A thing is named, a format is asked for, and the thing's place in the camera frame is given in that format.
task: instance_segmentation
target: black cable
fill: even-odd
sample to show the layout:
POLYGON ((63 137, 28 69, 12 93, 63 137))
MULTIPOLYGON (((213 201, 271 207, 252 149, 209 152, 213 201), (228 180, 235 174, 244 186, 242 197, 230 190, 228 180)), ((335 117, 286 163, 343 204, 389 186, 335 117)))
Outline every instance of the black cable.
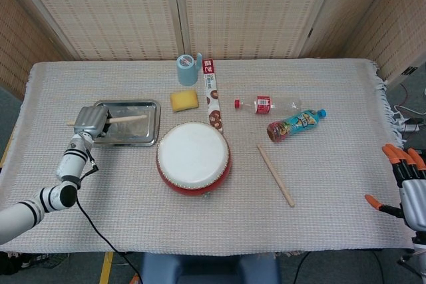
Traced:
POLYGON ((380 260, 379 260, 379 257, 377 256, 377 254, 376 254, 374 251, 370 251, 370 252, 372 252, 372 254, 374 255, 374 257, 375 257, 375 259, 376 259, 376 261, 377 261, 377 264, 379 264, 379 268, 380 268, 380 275, 381 275, 381 283, 382 283, 382 284, 385 284, 385 276, 384 276, 384 274, 383 274, 383 268, 382 268, 382 266, 381 266, 381 262, 380 262, 380 260))
POLYGON ((78 205, 78 207, 79 207, 79 209, 80 209, 80 211, 81 211, 81 213, 83 213, 84 215, 85 215, 85 217, 87 218, 87 220, 89 221, 89 223, 91 224, 91 226, 92 226, 92 228, 94 229, 94 231, 101 237, 101 239, 103 239, 105 242, 106 242, 106 244, 108 244, 109 246, 110 246, 110 248, 111 249, 113 249, 114 250, 114 252, 115 253, 117 253, 119 256, 121 256, 129 265, 130 265, 130 267, 131 268, 133 268, 133 270, 136 272, 136 274, 139 276, 139 283, 140 284, 143 284, 143 281, 142 281, 142 277, 140 276, 140 274, 139 274, 139 271, 137 270, 137 268, 128 260, 128 258, 124 255, 124 253, 123 252, 120 252, 119 250, 117 250, 111 243, 110 243, 110 241, 108 241, 107 239, 106 239, 106 237, 105 236, 103 236, 101 233, 100 233, 100 231, 98 231, 98 229, 96 228, 96 226, 94 225, 94 223, 92 222, 92 220, 91 220, 91 218, 89 217, 89 215, 86 213, 86 211, 81 207, 81 204, 80 204, 80 201, 79 201, 79 198, 77 197, 77 205, 78 205))
POLYGON ((84 176, 81 177, 80 181, 83 181, 84 178, 86 178, 87 176, 90 176, 90 174, 88 174, 89 172, 87 172, 84 176))
POLYGON ((412 272, 412 274, 417 275, 418 277, 420 277, 421 279, 423 278, 421 276, 421 274, 419 272, 416 271, 416 269, 410 265, 407 264, 407 261, 409 259, 411 259, 413 255, 403 255, 399 258, 399 260, 397 261, 397 264, 404 267, 405 269, 407 269, 408 271, 412 272))
POLYGON ((298 280, 298 276, 299 276, 300 267, 302 266, 303 262, 305 261, 305 259, 308 257, 308 255, 310 253, 312 253, 312 252, 307 252, 306 255, 304 256, 304 258, 300 261, 299 266, 298 266, 298 270, 296 271, 296 276, 294 277, 293 284, 296 284, 296 281, 298 280))

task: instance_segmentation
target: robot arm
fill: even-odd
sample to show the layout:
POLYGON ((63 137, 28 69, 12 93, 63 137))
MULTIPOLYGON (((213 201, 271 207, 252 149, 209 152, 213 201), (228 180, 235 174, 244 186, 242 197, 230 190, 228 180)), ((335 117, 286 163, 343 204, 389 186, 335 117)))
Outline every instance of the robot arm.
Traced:
POLYGON ((81 109, 74 132, 57 169, 61 183, 43 188, 31 199, 24 200, 0 211, 0 245, 7 243, 41 222, 46 213, 65 210, 77 200, 81 186, 81 174, 90 160, 91 172, 98 170, 91 156, 93 138, 106 132, 105 121, 109 116, 105 106, 91 106, 81 109))
POLYGON ((415 231, 415 237, 412 237, 415 253, 404 255, 398 264, 418 274, 426 284, 426 165, 413 149, 405 153, 386 144, 382 150, 392 164, 401 198, 400 208, 383 205, 368 194, 365 198, 375 209, 403 218, 405 224, 415 231), (420 272, 405 263, 414 255, 419 256, 420 272))

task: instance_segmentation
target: metal tray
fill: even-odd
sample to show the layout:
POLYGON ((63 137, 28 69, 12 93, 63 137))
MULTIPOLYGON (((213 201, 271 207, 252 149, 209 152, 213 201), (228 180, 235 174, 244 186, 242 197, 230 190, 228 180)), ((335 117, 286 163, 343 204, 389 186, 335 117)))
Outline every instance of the metal tray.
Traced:
POLYGON ((113 118, 139 116, 148 118, 111 124, 103 137, 95 138, 95 147, 152 146, 160 128, 160 104, 155 100, 101 100, 95 106, 107 106, 113 118))

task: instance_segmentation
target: cable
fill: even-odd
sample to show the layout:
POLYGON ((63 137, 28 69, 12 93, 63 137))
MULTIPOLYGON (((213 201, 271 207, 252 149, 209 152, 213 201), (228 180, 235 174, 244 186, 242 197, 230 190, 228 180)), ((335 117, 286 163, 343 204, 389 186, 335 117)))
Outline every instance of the cable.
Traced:
POLYGON ((131 268, 133 268, 133 270, 136 272, 136 274, 139 276, 139 283, 143 284, 142 281, 142 277, 139 274, 139 271, 137 270, 137 268, 128 260, 128 258, 119 250, 117 250, 111 243, 109 240, 106 239, 105 236, 103 236, 100 231, 98 231, 98 229, 96 228, 96 226, 94 225, 94 223, 92 222, 91 218, 89 217, 89 215, 86 213, 86 211, 81 207, 79 198, 77 197, 77 205, 81 211, 81 213, 83 213, 85 215, 85 217, 87 218, 87 220, 89 221, 89 223, 91 224, 92 228, 94 229, 94 231, 101 237, 101 239, 103 239, 106 244, 108 244, 110 246, 111 249, 114 250, 115 253, 117 253, 119 256, 121 256, 129 265, 131 268))
POLYGON ((407 102, 407 99, 408 99, 408 90, 407 90, 407 88, 405 88, 405 86, 402 83, 400 85, 404 88, 405 98, 404 98, 403 102, 399 103, 398 105, 403 106, 407 102))
POLYGON ((400 111, 400 110, 398 110, 397 108, 402 108, 402 109, 404 109, 404 110, 406 110, 406 111, 410 111, 410 112, 415 113, 415 114, 418 114, 418 115, 420 115, 420 116, 426 116, 426 112, 421 113, 421 112, 418 112, 418 111, 415 111, 415 110, 411 110, 410 108, 407 108, 406 106, 398 106, 398 105, 396 105, 396 106, 393 106, 393 108, 394 108, 396 111, 399 111, 399 112, 401 112, 401 111, 400 111))
POLYGON ((420 249, 419 251, 412 253, 412 255, 421 255, 421 254, 424 254, 424 253, 426 253, 426 249, 420 249))
POLYGON ((409 260, 409 258, 405 259, 404 256, 401 256, 399 258, 399 260, 397 261, 397 264, 408 269, 410 272, 412 272, 412 274, 416 274, 418 277, 420 277, 422 279, 423 277, 421 276, 421 274, 419 272, 417 272, 414 267, 407 264, 407 261, 409 260))
POLYGON ((384 276, 384 274, 383 274, 383 268, 382 268, 382 266, 381 266, 381 263, 380 263, 379 257, 377 256, 377 254, 376 254, 374 251, 370 251, 370 252, 372 252, 372 254, 374 255, 374 257, 375 257, 375 259, 376 259, 376 261, 377 261, 377 264, 379 264, 379 268, 380 268, 380 275, 381 275, 381 284, 385 284, 385 276, 384 276))
POLYGON ((298 276, 299 276, 299 272, 300 272, 300 267, 302 266, 303 262, 305 261, 305 259, 308 257, 308 255, 312 253, 312 252, 307 252, 306 255, 304 256, 304 258, 300 261, 299 266, 298 266, 298 270, 296 271, 296 276, 294 277, 293 280, 293 284, 296 284, 296 281, 298 280, 298 276))
POLYGON ((129 265, 128 263, 113 263, 113 262, 109 259, 109 255, 106 255, 106 259, 108 260, 108 263, 110 263, 111 265, 129 265))
MULTIPOLYGON (((83 181, 84 178, 86 178, 87 176, 90 176, 91 174, 99 171, 98 166, 96 165, 95 159, 92 157, 91 153, 89 152, 88 149, 86 149, 86 153, 89 156, 89 160, 91 161, 91 165, 92 165, 92 170, 86 172, 80 179, 80 181, 83 181)), ((96 226, 94 225, 94 223, 92 222, 92 219, 89 217, 89 215, 86 213, 86 211, 83 209, 83 207, 80 204, 79 201, 79 197, 77 196, 77 205, 81 211, 81 213, 83 213, 85 215, 85 217, 87 218, 87 221, 89 221, 90 225, 92 226, 92 228, 94 229, 94 231, 101 237, 101 239, 103 239, 106 244, 108 244, 110 246, 111 249, 114 250, 115 253, 117 253, 119 256, 121 256, 128 264, 121 264, 121 265, 130 265, 131 268, 133 268, 133 270, 136 272, 136 274, 139 276, 139 283, 140 284, 144 284, 144 282, 142 281, 142 276, 140 276, 139 271, 137 270, 137 268, 128 260, 128 258, 124 255, 123 252, 120 252, 119 250, 117 250, 111 243, 109 240, 107 240, 107 238, 105 236, 103 236, 100 231, 96 228, 96 226)))
POLYGON ((402 109, 404 109, 404 110, 406 110, 406 111, 410 111, 410 112, 412 112, 412 113, 415 113, 415 114, 418 114, 418 115, 420 115, 420 116, 426 116, 426 112, 418 112, 418 111, 415 111, 415 110, 412 110, 412 109, 410 109, 410 108, 407 108, 406 106, 403 106, 404 104, 405 104, 405 102, 407 101, 407 98, 408 98, 408 91, 407 91, 407 88, 405 88, 405 86, 401 83, 401 86, 404 88, 404 91, 405 91, 405 98, 404 98, 404 101, 402 102, 402 103, 400 103, 400 104, 397 104, 397 105, 395 105, 395 106, 393 106, 393 108, 396 110, 396 111, 398 111, 398 112, 401 112, 400 110, 398 110, 397 108, 402 108, 402 109))

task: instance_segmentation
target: yellow sponge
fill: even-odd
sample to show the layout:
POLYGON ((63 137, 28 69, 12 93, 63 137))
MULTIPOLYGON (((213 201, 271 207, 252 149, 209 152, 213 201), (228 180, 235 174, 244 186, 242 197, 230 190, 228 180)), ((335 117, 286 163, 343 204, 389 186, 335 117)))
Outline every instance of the yellow sponge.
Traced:
POLYGON ((172 93, 170 102, 172 103, 173 112, 198 108, 197 92, 192 89, 172 93))

